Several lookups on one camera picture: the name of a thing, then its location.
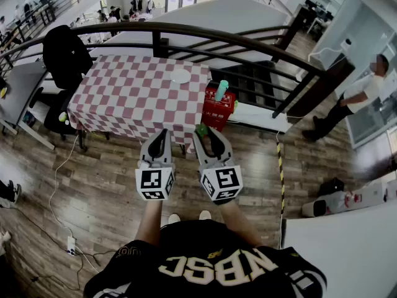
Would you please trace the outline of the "white appliance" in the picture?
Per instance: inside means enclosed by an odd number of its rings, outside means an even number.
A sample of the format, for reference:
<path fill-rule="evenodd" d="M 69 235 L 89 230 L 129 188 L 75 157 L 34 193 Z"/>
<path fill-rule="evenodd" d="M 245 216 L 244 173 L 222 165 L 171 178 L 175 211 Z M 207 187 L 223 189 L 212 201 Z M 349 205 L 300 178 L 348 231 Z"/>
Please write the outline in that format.
<path fill-rule="evenodd" d="M 320 217 L 330 215 L 331 211 L 325 199 L 317 199 L 304 204 L 301 207 L 301 214 L 303 217 Z"/>

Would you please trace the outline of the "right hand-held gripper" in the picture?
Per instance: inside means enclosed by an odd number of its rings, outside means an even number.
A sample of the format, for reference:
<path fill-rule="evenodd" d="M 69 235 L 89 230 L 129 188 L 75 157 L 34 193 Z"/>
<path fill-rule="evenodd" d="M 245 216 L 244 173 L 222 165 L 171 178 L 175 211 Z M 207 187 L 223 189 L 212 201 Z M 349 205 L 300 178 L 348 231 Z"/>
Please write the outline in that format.
<path fill-rule="evenodd" d="M 226 160 L 232 157 L 233 150 L 228 139 L 213 127 L 208 127 L 207 136 L 210 139 L 209 153 L 201 136 L 193 133 L 194 147 L 201 165 L 209 165 L 212 159 Z M 232 160 L 215 163 L 200 169 L 200 183 L 212 202 L 216 205 L 229 203 L 241 192 L 243 179 L 241 167 L 234 165 Z"/>

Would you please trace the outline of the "black bag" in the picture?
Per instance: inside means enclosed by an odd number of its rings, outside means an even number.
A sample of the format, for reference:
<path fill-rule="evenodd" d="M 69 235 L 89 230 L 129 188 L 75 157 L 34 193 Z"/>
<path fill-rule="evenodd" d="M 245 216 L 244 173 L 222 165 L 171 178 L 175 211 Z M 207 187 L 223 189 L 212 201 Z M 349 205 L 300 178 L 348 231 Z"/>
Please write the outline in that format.
<path fill-rule="evenodd" d="M 338 178 L 332 178 L 322 183 L 319 187 L 318 197 L 333 194 L 344 190 L 344 182 Z"/>

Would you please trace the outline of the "teal bottle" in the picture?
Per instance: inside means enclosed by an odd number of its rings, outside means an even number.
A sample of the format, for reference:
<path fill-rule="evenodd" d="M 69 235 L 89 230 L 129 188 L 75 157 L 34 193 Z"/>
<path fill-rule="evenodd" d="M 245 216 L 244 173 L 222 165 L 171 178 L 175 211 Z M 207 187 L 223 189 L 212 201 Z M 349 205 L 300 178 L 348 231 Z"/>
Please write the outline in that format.
<path fill-rule="evenodd" d="M 218 89 L 216 90 L 214 100 L 216 102 L 220 102 L 223 99 L 223 96 L 225 95 L 225 92 L 229 88 L 229 83 L 226 80 L 221 80 L 218 86 Z"/>

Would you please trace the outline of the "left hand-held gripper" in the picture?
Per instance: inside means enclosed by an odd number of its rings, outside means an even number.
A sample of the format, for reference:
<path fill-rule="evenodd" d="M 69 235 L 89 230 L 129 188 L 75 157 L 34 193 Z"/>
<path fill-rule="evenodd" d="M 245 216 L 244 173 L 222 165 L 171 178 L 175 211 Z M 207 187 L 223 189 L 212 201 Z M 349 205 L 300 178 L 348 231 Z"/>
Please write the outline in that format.
<path fill-rule="evenodd" d="M 153 162 L 162 156 L 163 163 Z M 140 158 L 135 170 L 137 192 L 145 201 L 168 200 L 176 181 L 170 131 L 162 129 L 152 134 L 142 144 Z"/>

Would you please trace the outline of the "dark metal railing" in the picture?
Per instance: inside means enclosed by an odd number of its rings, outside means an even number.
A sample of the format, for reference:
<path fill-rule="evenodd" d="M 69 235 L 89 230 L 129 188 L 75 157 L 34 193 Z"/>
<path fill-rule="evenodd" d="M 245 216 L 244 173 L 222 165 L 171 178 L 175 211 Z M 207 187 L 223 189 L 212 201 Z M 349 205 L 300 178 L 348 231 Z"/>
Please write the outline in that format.
<path fill-rule="evenodd" d="M 193 55 L 203 55 L 205 57 L 203 61 L 219 58 L 222 60 L 232 61 L 242 65 L 256 66 L 258 68 L 262 68 L 271 73 L 283 76 L 284 78 L 296 82 L 298 86 L 292 91 L 285 89 L 281 86 L 277 86 L 275 84 L 270 85 L 272 88 L 277 88 L 281 91 L 289 93 L 288 97 L 285 100 L 282 100 L 281 105 L 275 109 L 275 112 L 272 115 L 273 118 L 277 117 L 285 110 L 285 108 L 301 93 L 303 88 L 305 88 L 305 86 L 313 79 L 313 77 L 315 76 L 318 77 L 317 82 L 313 85 L 314 87 L 317 87 L 321 83 L 323 83 L 327 85 L 328 90 L 332 92 L 350 74 L 347 71 L 347 69 L 353 67 L 353 65 L 346 58 L 342 57 L 339 62 L 336 62 L 334 66 L 330 67 L 328 70 L 321 70 L 313 66 L 309 62 L 287 53 L 278 46 L 268 45 L 262 43 L 259 40 L 255 40 L 253 38 L 247 38 L 239 34 L 231 34 L 219 30 L 204 29 L 192 25 L 170 24 L 165 22 L 129 22 L 129 23 L 120 22 L 115 24 L 89 25 L 84 27 L 72 28 L 71 30 L 75 32 L 77 35 L 110 32 L 113 30 L 117 32 L 150 32 L 152 33 L 151 43 L 132 43 L 132 42 L 102 43 L 102 44 L 86 45 L 86 47 L 87 48 L 105 48 L 105 47 L 149 48 L 155 54 L 161 53 L 161 51 L 164 50 L 167 56 L 170 56 L 173 53 L 191 53 Z M 227 47 L 239 47 L 240 48 L 239 51 L 241 52 L 252 51 L 252 52 L 258 52 L 265 55 L 269 55 L 274 60 L 282 60 L 305 70 L 307 72 L 307 75 L 301 81 L 298 81 L 297 78 L 294 77 L 293 75 L 286 74 L 276 69 L 267 68 L 253 61 L 236 58 L 233 56 L 235 52 L 216 53 L 213 51 L 199 50 L 190 47 L 162 45 L 161 44 L 162 33 L 204 38 L 205 41 L 208 43 L 222 42 Z"/>

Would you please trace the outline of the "clear plastic bag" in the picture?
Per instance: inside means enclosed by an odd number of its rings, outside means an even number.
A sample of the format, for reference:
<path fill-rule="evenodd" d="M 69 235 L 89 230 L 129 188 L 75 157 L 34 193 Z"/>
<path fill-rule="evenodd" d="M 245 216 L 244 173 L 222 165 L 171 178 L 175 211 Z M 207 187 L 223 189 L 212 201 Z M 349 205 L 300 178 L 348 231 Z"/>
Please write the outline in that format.
<path fill-rule="evenodd" d="M 354 209 L 355 194 L 352 192 L 337 191 L 328 196 L 328 214 L 338 214 Z"/>

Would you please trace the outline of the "white counter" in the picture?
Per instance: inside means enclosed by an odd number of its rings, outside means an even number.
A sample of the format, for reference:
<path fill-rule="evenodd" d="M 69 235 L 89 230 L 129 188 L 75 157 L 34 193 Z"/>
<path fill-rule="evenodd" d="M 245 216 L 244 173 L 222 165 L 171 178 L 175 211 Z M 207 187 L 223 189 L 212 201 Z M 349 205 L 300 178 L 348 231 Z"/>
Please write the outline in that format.
<path fill-rule="evenodd" d="M 327 277 L 325 298 L 387 298 L 397 285 L 397 200 L 285 222 L 294 247 Z"/>

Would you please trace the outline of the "person's left forearm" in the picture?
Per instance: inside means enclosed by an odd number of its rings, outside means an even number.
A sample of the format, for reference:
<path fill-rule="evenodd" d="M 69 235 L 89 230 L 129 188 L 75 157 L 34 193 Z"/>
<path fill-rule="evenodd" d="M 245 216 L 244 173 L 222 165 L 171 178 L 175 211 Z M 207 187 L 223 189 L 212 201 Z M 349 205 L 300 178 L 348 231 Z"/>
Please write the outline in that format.
<path fill-rule="evenodd" d="M 163 202 L 148 201 L 135 236 L 135 240 L 159 246 Z"/>

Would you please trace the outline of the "white round plate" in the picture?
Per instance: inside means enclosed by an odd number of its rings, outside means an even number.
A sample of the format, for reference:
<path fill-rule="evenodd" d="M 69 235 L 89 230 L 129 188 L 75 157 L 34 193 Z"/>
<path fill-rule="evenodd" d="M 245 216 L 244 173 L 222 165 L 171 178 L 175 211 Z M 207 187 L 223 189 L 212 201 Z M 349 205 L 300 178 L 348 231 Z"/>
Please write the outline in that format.
<path fill-rule="evenodd" d="M 191 73 L 185 69 L 176 69 L 170 73 L 170 80 L 177 84 L 188 83 L 191 79 Z"/>

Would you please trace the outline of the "grey desk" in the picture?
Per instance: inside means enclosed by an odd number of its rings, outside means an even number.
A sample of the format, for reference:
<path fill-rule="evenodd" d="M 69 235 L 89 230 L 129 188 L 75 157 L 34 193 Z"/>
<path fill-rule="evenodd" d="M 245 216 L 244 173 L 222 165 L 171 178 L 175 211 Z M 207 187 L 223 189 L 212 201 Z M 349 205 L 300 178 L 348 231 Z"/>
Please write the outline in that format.
<path fill-rule="evenodd" d="M 47 148 L 54 150 L 53 144 L 23 121 L 27 108 L 46 75 L 47 69 L 41 61 L 17 65 L 10 70 L 6 79 L 7 91 L 0 98 L 0 124 L 13 135 L 17 135 L 19 127 Z"/>

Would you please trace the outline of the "person's black printed shirt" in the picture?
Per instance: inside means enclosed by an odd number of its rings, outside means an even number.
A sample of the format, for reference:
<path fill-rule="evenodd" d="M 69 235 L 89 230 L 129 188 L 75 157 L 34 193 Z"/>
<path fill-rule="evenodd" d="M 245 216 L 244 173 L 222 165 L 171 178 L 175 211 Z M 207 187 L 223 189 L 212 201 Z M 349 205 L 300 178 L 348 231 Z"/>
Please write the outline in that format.
<path fill-rule="evenodd" d="M 325 275 L 292 247 L 253 247 L 213 220 L 172 223 L 160 245 L 121 247 L 84 298 L 323 298 Z"/>

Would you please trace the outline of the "black jacket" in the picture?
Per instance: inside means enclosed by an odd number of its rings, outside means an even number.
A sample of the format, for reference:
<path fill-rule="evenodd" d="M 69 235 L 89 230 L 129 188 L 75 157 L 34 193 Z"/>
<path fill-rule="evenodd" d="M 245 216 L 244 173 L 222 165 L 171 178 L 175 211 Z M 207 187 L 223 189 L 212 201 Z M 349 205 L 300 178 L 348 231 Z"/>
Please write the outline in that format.
<path fill-rule="evenodd" d="M 43 40 L 43 62 L 56 87 L 76 89 L 93 60 L 83 43 L 67 25 L 51 29 Z"/>

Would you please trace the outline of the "person's right forearm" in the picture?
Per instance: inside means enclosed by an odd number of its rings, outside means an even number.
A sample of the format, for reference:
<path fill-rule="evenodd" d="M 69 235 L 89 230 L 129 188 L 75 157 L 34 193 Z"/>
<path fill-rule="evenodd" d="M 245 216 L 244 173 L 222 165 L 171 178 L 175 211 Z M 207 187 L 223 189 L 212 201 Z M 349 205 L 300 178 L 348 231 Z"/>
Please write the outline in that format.
<path fill-rule="evenodd" d="M 246 218 L 235 201 L 221 204 L 218 208 L 229 230 L 233 231 L 254 248 L 264 245 L 259 232 Z"/>

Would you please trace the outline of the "red plastic crate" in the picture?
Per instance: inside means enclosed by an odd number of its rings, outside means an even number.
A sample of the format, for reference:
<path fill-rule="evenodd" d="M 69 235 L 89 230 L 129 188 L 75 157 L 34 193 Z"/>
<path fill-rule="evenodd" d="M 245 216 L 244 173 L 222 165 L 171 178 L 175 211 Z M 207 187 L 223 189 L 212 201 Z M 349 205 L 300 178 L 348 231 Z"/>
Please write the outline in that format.
<path fill-rule="evenodd" d="M 203 103 L 202 123 L 221 132 L 234 112 L 235 94 L 225 92 L 221 101 L 215 100 L 215 88 L 207 87 Z"/>

